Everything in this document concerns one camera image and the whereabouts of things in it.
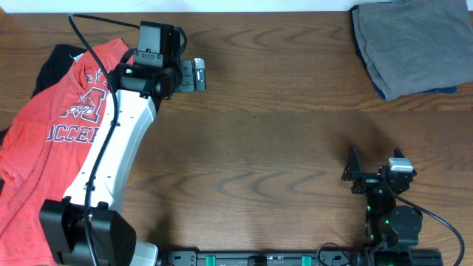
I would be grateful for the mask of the grey shorts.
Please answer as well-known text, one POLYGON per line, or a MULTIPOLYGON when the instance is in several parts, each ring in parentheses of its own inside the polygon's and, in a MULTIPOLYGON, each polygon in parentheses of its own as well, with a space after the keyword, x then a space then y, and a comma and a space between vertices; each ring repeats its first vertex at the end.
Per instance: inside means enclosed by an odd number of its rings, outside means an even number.
POLYGON ((472 22, 465 0, 360 4, 355 36, 387 101, 472 81, 472 22))

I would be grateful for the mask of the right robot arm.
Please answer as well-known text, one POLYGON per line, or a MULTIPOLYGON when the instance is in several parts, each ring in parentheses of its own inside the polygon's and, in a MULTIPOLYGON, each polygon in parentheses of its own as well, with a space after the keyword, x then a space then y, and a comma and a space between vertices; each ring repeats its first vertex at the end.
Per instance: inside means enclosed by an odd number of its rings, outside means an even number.
POLYGON ((361 170, 358 152, 351 146, 341 180, 353 185, 351 192, 367 198, 365 234, 371 239, 352 255, 354 265, 412 264, 410 249, 418 245, 423 214, 396 197, 409 189, 417 175, 399 148, 375 173, 361 170))

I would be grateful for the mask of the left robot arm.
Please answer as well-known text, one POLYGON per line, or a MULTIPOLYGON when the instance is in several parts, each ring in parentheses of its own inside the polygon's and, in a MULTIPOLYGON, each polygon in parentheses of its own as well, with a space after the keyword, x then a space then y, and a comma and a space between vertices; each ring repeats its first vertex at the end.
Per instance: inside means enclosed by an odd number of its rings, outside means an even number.
POLYGON ((137 149, 163 100, 203 92, 205 62, 183 59, 187 38, 177 26, 142 21, 138 45, 105 73, 106 109, 86 160, 59 201, 46 200, 39 219, 60 265, 158 265, 156 245, 137 239, 121 216, 137 149))

